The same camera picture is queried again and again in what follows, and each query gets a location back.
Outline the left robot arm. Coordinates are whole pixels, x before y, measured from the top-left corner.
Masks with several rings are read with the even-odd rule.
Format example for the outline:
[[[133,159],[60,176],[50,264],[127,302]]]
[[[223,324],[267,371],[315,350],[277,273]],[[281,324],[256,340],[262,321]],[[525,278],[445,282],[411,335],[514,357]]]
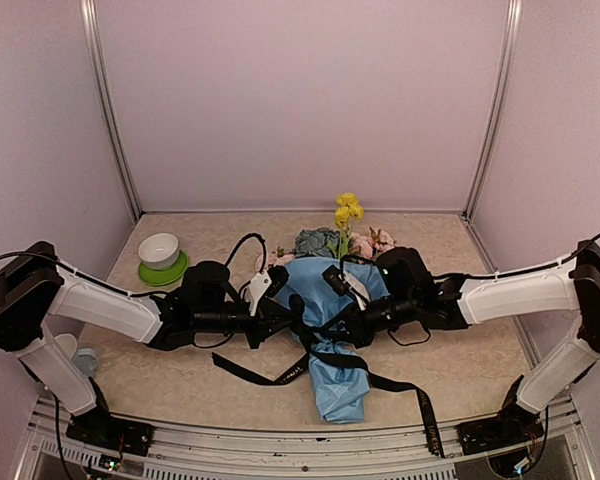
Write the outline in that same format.
[[[297,315],[274,295],[285,285],[283,267],[254,275],[245,293],[230,283],[227,264],[201,261],[166,293],[133,293],[64,263],[52,244],[0,256],[0,349],[14,354],[101,445],[120,434],[100,388],[69,359],[45,327],[47,316],[72,318],[121,334],[152,349],[193,344],[199,333],[242,334],[256,349],[290,327]]]

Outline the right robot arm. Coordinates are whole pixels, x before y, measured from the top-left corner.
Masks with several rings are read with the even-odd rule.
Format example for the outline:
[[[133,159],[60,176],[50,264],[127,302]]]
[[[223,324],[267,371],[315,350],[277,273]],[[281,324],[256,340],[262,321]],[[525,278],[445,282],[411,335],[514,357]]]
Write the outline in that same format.
[[[600,246],[596,239],[550,263],[491,275],[434,276],[414,248],[398,247],[375,261],[388,296],[337,317],[348,342],[367,346],[378,331],[417,321],[428,330],[460,330],[503,317],[575,311],[570,333],[515,382],[491,433],[503,444],[526,432],[554,397],[600,359]]]

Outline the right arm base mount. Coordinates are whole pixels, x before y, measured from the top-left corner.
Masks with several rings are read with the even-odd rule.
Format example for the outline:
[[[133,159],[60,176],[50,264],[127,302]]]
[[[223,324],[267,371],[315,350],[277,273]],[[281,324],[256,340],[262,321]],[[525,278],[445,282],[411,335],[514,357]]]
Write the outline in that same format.
[[[464,455],[497,450],[542,437],[545,427],[538,415],[493,416],[463,422],[456,427]]]

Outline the yellow fake flower stem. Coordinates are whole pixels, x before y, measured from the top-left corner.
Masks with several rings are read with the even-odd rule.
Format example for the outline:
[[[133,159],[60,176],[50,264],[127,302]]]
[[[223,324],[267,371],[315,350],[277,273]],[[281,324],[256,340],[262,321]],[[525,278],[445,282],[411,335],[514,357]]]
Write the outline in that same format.
[[[338,205],[335,210],[335,224],[339,232],[337,258],[342,258],[349,251],[349,238],[354,221],[361,220],[364,216],[358,197],[354,193],[343,193],[336,198]]]

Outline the blue fake flower bunch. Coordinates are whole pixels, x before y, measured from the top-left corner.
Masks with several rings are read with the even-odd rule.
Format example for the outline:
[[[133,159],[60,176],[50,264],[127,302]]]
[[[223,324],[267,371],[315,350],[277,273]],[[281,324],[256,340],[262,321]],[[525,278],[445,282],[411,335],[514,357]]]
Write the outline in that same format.
[[[294,255],[301,257],[337,258],[340,234],[327,227],[303,229],[295,239]]]

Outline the black printed ribbon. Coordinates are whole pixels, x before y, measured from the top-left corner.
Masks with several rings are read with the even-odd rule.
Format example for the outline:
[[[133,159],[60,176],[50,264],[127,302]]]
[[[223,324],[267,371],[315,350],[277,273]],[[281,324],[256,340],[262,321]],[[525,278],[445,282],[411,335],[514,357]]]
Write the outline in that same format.
[[[416,395],[429,452],[445,456],[436,415],[429,395],[417,385],[392,380],[370,370],[366,361],[346,346],[370,345],[376,333],[393,334],[402,325],[416,321],[425,332],[430,313],[413,299],[382,297],[358,304],[350,300],[329,319],[306,311],[306,302],[294,293],[287,298],[292,323],[289,329],[303,346],[303,356],[276,379],[268,379],[219,354],[212,355],[215,366],[246,382],[259,386],[282,386],[304,372],[311,378],[316,406],[323,420],[347,424],[360,421],[364,396],[370,389]]]

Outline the blue wrapping paper sheet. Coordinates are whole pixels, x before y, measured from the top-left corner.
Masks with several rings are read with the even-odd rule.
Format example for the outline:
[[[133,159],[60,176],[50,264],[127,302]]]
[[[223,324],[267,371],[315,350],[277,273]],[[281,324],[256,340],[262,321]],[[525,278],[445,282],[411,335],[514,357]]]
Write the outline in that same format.
[[[276,301],[287,306],[293,295],[299,296],[304,302],[302,322],[307,327],[323,327],[345,308],[357,305],[346,296],[338,296],[324,281],[322,273],[331,265],[338,268],[339,261],[326,257],[304,257],[286,265],[289,279]],[[389,295],[376,267],[347,263],[345,270],[364,284],[371,300]],[[368,374],[360,368],[340,365],[346,356],[358,357],[349,349],[350,343],[325,339],[317,334],[306,344],[309,348],[311,385],[322,420],[334,424],[363,421],[364,397],[370,391]]]

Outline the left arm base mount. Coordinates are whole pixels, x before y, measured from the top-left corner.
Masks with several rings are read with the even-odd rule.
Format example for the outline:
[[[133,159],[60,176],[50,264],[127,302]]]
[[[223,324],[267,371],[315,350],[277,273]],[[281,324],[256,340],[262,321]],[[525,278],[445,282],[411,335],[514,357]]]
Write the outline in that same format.
[[[118,453],[146,457],[153,440],[154,427],[111,415],[84,414],[71,419],[66,436]]]

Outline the pale pink fake flower stem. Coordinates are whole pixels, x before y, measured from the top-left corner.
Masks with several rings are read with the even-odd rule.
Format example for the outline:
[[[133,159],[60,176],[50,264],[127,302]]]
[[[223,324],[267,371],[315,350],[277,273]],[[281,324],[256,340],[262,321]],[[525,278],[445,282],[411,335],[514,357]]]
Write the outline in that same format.
[[[396,240],[388,232],[370,227],[366,235],[356,232],[351,234],[349,253],[366,259],[375,259],[396,246]]]

